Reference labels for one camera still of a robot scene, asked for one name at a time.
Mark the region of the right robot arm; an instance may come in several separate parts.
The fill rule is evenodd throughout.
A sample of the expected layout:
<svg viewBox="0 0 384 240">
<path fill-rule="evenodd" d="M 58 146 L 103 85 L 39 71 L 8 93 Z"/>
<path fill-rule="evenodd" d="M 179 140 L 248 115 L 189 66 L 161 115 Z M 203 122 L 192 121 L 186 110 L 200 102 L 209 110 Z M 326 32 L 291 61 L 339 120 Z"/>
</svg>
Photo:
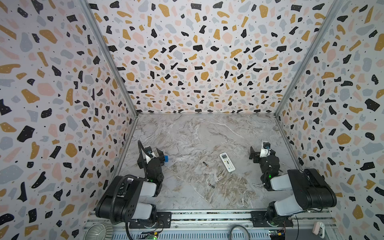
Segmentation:
<svg viewBox="0 0 384 240">
<path fill-rule="evenodd" d="M 259 152 L 250 148 L 249 159 L 259 164 L 263 187 L 269 192 L 293 191 L 289 197 L 269 203 L 264 220 L 280 227 L 290 223 L 290 217 L 308 210 L 320 212 L 337 204 L 335 192 L 315 169 L 291 169 L 282 174 L 280 159 L 264 142 Z"/>
</svg>

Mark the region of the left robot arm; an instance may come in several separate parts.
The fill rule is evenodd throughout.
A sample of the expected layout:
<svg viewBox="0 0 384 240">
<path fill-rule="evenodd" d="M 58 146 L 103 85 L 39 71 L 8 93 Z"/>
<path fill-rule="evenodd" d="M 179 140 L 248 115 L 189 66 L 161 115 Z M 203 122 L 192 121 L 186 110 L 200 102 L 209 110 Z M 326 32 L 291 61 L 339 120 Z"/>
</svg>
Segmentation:
<svg viewBox="0 0 384 240">
<path fill-rule="evenodd" d="M 147 228 L 157 224 L 157 207 L 140 202 L 141 197 L 157 197 L 162 189 L 162 167 L 167 161 L 163 151 L 139 148 L 138 166 L 144 170 L 143 178 L 133 175 L 116 176 L 98 202 L 95 214 L 113 225 L 136 222 Z"/>
</svg>

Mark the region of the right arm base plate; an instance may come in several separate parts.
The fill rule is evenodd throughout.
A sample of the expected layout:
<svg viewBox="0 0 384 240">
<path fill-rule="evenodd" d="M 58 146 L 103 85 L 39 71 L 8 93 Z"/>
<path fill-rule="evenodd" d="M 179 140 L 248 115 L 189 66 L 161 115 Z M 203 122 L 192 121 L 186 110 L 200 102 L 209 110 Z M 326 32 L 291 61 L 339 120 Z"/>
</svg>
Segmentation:
<svg viewBox="0 0 384 240">
<path fill-rule="evenodd" d="M 251 222 L 254 228 L 267 228 L 267 227 L 293 227 L 293 221 L 287 216 L 273 215 L 267 211 L 251 211 Z"/>
</svg>

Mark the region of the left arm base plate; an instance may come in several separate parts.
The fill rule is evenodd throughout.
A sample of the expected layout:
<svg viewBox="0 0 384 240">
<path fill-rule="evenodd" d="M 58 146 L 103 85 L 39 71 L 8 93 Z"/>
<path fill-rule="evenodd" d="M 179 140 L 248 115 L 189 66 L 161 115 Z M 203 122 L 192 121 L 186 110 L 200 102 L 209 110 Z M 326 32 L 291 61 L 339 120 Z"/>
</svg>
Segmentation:
<svg viewBox="0 0 384 240">
<path fill-rule="evenodd" d="M 135 220 L 130 222 L 130 229 L 169 229 L 171 227 L 172 212 L 157 212 L 155 217 L 150 217 L 149 220 Z"/>
</svg>

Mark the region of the white remote control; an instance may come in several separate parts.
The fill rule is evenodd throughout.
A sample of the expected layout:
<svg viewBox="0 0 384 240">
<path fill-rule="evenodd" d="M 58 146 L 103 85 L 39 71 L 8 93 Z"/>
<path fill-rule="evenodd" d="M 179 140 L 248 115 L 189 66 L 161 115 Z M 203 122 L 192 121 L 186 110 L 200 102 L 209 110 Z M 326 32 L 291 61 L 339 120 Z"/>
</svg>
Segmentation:
<svg viewBox="0 0 384 240">
<path fill-rule="evenodd" d="M 234 164 L 232 163 L 231 159 L 229 158 L 227 153 L 221 153 L 220 154 L 220 159 L 222 160 L 225 168 L 229 173 L 233 172 L 236 170 Z"/>
</svg>

